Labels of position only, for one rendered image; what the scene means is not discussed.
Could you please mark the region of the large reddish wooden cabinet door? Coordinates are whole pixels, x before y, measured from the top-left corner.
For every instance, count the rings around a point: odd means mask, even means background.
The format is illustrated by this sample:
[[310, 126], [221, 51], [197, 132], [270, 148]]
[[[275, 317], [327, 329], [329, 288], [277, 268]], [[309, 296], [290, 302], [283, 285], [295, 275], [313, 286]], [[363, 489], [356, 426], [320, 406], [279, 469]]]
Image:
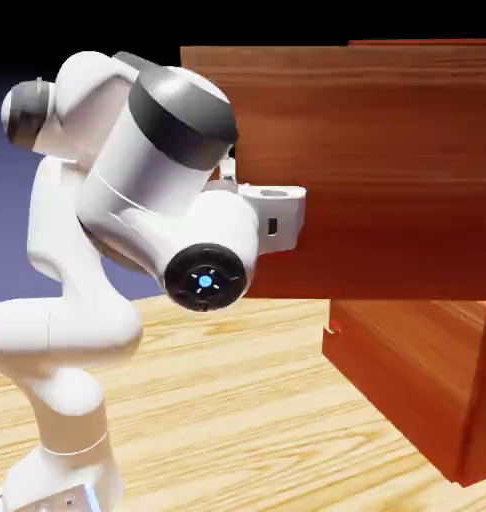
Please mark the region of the large reddish wooden cabinet door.
[[237, 176], [307, 191], [253, 298], [486, 299], [486, 41], [185, 47], [236, 112]]

